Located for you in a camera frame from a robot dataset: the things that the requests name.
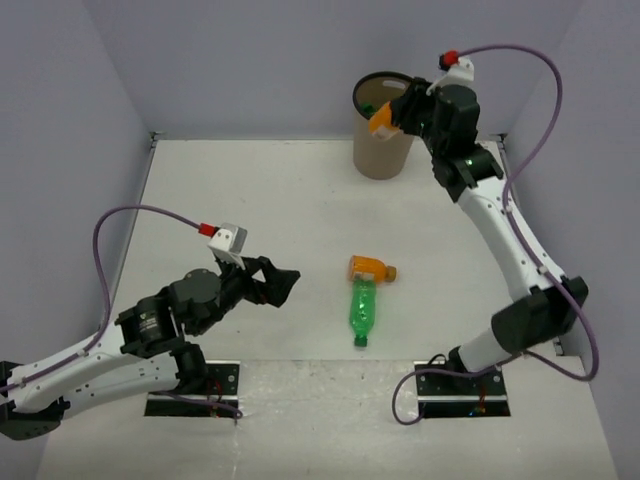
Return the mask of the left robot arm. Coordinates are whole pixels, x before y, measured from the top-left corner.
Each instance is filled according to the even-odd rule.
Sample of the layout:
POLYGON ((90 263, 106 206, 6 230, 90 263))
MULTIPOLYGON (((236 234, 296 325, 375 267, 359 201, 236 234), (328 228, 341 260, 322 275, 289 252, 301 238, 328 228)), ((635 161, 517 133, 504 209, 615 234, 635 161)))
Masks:
POLYGON ((266 257, 219 267, 193 270, 141 299, 97 341, 31 364, 2 362, 2 435, 37 438, 83 411, 138 394, 198 394, 210 375, 200 346, 188 339, 206 333, 242 301, 281 307, 301 277, 266 257))

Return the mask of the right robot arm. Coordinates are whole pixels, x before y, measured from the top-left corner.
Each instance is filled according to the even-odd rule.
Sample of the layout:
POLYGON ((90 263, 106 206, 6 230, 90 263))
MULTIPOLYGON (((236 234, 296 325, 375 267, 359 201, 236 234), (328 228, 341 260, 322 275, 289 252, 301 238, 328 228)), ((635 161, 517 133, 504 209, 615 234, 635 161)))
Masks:
POLYGON ((512 300, 487 330, 450 351, 446 380, 459 393, 489 368, 568 333, 588 295, 585 281, 567 277, 525 225, 498 160, 476 140, 479 114, 472 89, 419 77, 391 103, 393 125, 424 142, 435 179, 481 234, 512 300))

